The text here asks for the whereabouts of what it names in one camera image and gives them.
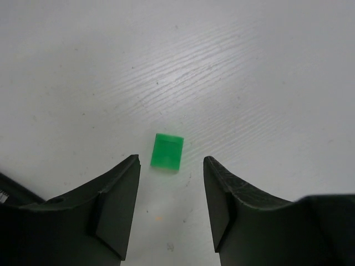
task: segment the green cube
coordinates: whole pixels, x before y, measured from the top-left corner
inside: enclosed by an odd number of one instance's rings
[[[183,145],[183,137],[156,134],[150,165],[178,171]]]

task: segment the small debris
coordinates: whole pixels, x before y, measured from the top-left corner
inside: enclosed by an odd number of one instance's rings
[[[174,252],[174,244],[172,243],[167,243],[166,248],[168,251]]]

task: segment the translucent green plastic block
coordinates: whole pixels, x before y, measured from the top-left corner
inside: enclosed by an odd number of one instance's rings
[[[150,165],[179,170],[183,145],[183,137],[156,134]]]

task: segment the white table surface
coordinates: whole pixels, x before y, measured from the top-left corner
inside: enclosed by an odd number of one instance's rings
[[[51,198],[139,154],[122,266],[220,265],[204,156],[288,200],[354,192],[354,25],[353,0],[2,1],[0,171]]]

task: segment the green block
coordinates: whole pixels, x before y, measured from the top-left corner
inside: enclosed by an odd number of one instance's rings
[[[183,137],[156,134],[150,165],[178,171],[183,145]]]

